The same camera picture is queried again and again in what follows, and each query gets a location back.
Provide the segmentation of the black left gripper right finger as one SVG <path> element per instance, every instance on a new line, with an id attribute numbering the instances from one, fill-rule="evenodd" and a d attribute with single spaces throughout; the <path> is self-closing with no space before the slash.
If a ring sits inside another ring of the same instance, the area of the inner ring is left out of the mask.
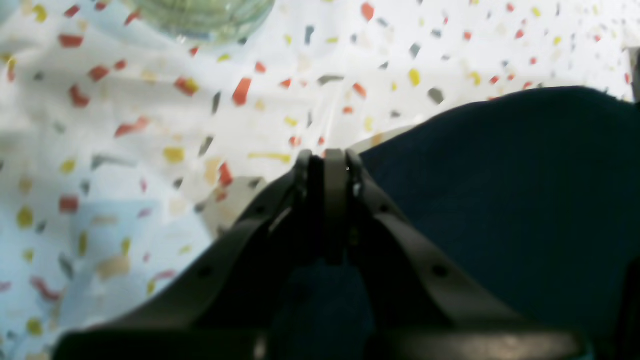
<path id="1" fill-rule="evenodd" d="M 351 150 L 324 157 L 324 257 L 358 269 L 375 331 L 364 360 L 583 360 L 573 330 L 520 315 L 407 221 Z"/>

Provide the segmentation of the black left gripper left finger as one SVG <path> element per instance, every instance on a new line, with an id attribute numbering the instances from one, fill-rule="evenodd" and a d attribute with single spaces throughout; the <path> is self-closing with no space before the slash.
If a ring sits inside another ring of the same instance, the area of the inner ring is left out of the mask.
<path id="1" fill-rule="evenodd" d="M 262 360 L 290 275 L 324 256 L 326 161 L 310 150 L 173 284 L 105 325 L 65 335 L 55 360 Z"/>

